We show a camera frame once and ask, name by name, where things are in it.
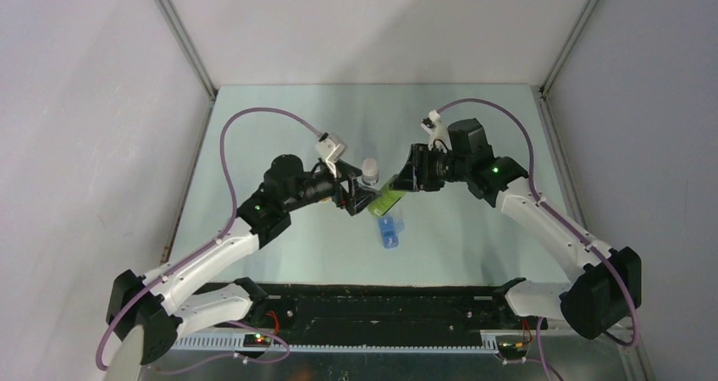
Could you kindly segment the green pill bottle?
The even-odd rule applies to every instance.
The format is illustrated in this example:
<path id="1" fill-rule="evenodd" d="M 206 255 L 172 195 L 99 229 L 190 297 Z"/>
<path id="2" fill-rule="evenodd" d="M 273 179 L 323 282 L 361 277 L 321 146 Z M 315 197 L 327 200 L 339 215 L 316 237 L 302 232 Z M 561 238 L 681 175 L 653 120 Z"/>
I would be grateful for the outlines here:
<path id="1" fill-rule="evenodd" d="M 380 218 L 386 215 L 406 194 L 403 190 L 395 190 L 391 183 L 386 183 L 380 190 L 379 197 L 374 199 L 367 207 L 367 210 L 374 217 Z"/>

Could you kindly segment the blue pill organizer box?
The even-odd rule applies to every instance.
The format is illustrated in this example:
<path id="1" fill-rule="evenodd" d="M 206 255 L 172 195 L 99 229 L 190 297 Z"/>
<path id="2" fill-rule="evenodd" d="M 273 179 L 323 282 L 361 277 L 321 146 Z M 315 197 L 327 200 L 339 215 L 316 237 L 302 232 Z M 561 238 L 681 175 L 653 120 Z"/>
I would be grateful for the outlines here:
<path id="1" fill-rule="evenodd" d="M 400 233 L 405 227 L 403 212 L 389 211 L 377 218 L 377 223 L 383 248 L 396 248 L 400 244 Z"/>

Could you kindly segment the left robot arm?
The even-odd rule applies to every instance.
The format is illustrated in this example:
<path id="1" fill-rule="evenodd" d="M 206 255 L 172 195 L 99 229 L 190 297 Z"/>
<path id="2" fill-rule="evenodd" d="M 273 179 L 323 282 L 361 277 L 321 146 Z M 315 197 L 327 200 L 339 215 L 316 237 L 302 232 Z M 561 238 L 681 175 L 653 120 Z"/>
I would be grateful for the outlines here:
<path id="1" fill-rule="evenodd" d="M 247 327 L 264 323 L 266 293 L 248 278 L 215 291 L 198 290 L 229 265 L 261 250 L 290 227 L 295 210 L 326 199 L 354 216 L 379 197 L 361 182 L 361 170 L 344 161 L 330 170 L 318 161 L 306 171 L 295 155 L 276 157 L 262 183 L 235 207 L 227 227 L 178 262 L 168 262 L 143 275 L 128 269 L 114 282 L 106 320 L 124 340 L 136 326 L 144 331 L 140 357 L 148 365 L 174 343 L 198 330 L 241 321 Z"/>

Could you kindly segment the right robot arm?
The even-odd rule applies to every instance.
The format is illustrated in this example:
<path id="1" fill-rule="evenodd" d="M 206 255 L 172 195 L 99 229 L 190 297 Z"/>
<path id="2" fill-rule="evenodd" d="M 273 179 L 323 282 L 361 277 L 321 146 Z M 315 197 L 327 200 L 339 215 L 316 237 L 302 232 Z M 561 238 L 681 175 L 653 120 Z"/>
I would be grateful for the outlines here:
<path id="1" fill-rule="evenodd" d="M 531 186 L 528 171 L 510 157 L 496 157 L 483 126 L 464 119 L 444 127 L 425 119 L 427 144 L 411 145 L 402 170 L 389 182 L 393 191 L 434 192 L 464 183 L 478 200 L 514 220 L 550 254 L 565 283 L 516 279 L 492 306 L 495 322 L 513 329 L 525 317 L 563 320 L 593 340 L 607 335 L 641 304 L 642 261 L 630 247 L 617 250 L 559 212 Z"/>

